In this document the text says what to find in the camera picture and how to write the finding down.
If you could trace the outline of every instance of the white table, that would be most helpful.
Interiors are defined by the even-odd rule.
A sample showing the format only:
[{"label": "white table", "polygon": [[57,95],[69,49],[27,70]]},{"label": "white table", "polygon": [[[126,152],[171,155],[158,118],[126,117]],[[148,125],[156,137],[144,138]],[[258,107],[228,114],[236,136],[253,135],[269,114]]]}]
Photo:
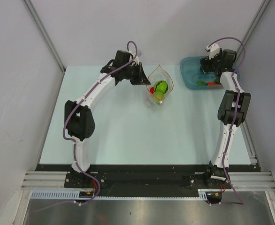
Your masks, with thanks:
[{"label": "white table", "polygon": [[[148,76],[157,66],[144,66]],[[224,90],[190,90],[179,65],[162,66],[174,89],[161,107],[152,107],[145,86],[123,80],[93,112],[96,123],[86,150],[91,164],[208,164],[218,140],[217,112]],[[72,142],[62,137],[64,104],[75,101],[96,81],[101,67],[68,67],[46,137],[40,164],[71,164]],[[241,130],[230,164],[249,165]]]}]

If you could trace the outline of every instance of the metal floor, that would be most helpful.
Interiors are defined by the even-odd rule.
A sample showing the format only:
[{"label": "metal floor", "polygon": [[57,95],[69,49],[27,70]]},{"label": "metal floor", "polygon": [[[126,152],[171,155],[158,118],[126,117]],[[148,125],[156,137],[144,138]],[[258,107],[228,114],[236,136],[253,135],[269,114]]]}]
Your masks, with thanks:
[{"label": "metal floor", "polygon": [[[232,192],[223,201],[236,201]],[[240,193],[241,205],[211,206],[204,201],[94,200],[88,205],[31,199],[24,225],[274,225],[265,192]]]}]

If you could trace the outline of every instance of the purple cable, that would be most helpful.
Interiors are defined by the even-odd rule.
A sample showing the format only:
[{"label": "purple cable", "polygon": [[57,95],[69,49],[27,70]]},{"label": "purple cable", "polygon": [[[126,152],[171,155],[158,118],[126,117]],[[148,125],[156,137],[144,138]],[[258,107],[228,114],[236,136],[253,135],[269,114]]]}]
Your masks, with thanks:
[{"label": "purple cable", "polygon": [[[136,57],[137,57],[137,55],[138,55],[138,47],[137,47],[136,43],[134,43],[134,41],[129,41],[129,42],[127,43],[127,50],[128,50],[128,51],[129,51],[129,44],[130,44],[130,43],[132,43],[132,44],[134,45],[135,50],[136,50],[136,54],[135,54],[135,56],[132,58],[132,60],[130,60],[129,62],[127,62],[127,63],[124,64],[123,66],[121,66],[121,67],[119,67],[119,68],[117,68],[117,69],[111,71],[111,72],[108,73],[107,75],[105,75],[103,78],[100,79],[100,82],[104,81],[104,80],[105,80],[106,78],[108,78],[111,74],[113,74],[113,73],[119,71],[120,69],[123,69],[124,67],[128,66],[130,63],[132,63],[132,62],[136,59]],[[100,83],[97,82],[97,83],[89,90],[89,92],[84,96],[84,99],[86,99],[86,98],[95,90],[95,88],[96,88],[99,84],[100,84]],[[74,147],[73,147],[73,156],[74,156],[74,161],[75,161],[76,166],[78,167],[78,169],[80,170],[80,172],[82,172],[85,176],[88,176],[88,177],[92,178],[94,181],[96,181],[97,186],[98,186],[97,193],[96,193],[92,198],[90,198],[89,200],[87,200],[86,202],[81,203],[81,205],[85,205],[85,204],[89,203],[91,200],[93,200],[95,197],[97,197],[97,196],[99,195],[99,192],[100,192],[100,183],[99,183],[99,181],[98,181],[95,177],[93,177],[93,176],[89,175],[88,173],[86,173],[85,171],[83,171],[83,169],[80,167],[80,165],[79,165],[78,162],[77,162],[77,157],[76,157],[76,140],[75,140],[74,138],[66,137],[66,129],[67,129],[68,122],[70,121],[72,115],[76,112],[76,110],[78,109],[78,107],[84,102],[84,99],[82,99],[82,100],[75,106],[75,108],[71,111],[70,115],[69,115],[69,116],[67,117],[67,119],[66,119],[66,122],[64,123],[63,132],[62,132],[62,136],[63,136],[63,138],[64,138],[65,140],[73,141],[73,143],[74,143]],[[34,210],[34,212],[43,211],[43,210],[49,209],[49,208],[51,208],[51,207],[53,207],[53,206],[60,205],[60,204],[64,204],[64,203],[74,203],[74,201],[63,201],[63,202],[58,202],[58,203],[56,203],[56,204],[49,205],[49,206],[44,207],[44,208],[42,208],[42,209]]]},{"label": "purple cable", "polygon": [[230,143],[230,137],[231,137],[231,134],[232,134],[232,127],[236,121],[236,118],[237,118],[237,108],[238,108],[238,102],[239,102],[239,99],[240,99],[240,94],[241,94],[241,90],[238,88],[237,86],[237,81],[236,79],[234,78],[234,73],[240,68],[240,66],[242,65],[242,63],[244,62],[244,59],[245,59],[245,55],[246,55],[246,52],[245,52],[245,46],[243,44],[242,41],[240,41],[239,39],[235,38],[235,37],[223,37],[223,38],[220,38],[216,41],[214,41],[213,43],[211,43],[209,45],[209,47],[218,42],[218,41],[221,41],[221,40],[225,40],[225,39],[233,39],[233,40],[236,40],[237,42],[239,42],[243,48],[243,57],[242,57],[242,60],[241,62],[239,63],[239,65],[237,66],[237,68],[232,72],[231,74],[231,79],[233,81],[233,83],[235,84],[235,88],[237,90],[237,100],[236,100],[236,105],[235,105],[235,112],[234,112],[234,117],[233,117],[233,120],[232,120],[232,123],[230,125],[230,128],[229,128],[229,137],[228,137],[228,140],[227,140],[227,143],[226,143],[226,146],[225,146],[225,151],[224,151],[224,154],[223,154],[223,158],[222,158],[222,164],[223,164],[223,170],[224,170],[224,174],[225,174],[225,177],[226,179],[229,181],[229,184],[231,186],[231,189],[233,190],[233,192],[235,193],[235,195],[237,196],[237,198],[239,199],[240,202],[221,202],[221,203],[216,203],[216,204],[211,204],[208,200],[207,200],[207,203],[210,204],[210,205],[221,205],[221,204],[238,204],[238,205],[244,205],[244,202],[241,198],[241,196],[238,194],[238,192],[236,191],[236,189],[233,187],[231,181],[230,181],[230,178],[228,176],[228,173],[226,171],[226,167],[225,167],[225,157],[226,157],[226,154],[227,154],[227,151],[228,151],[228,147],[229,147],[229,143]]}]

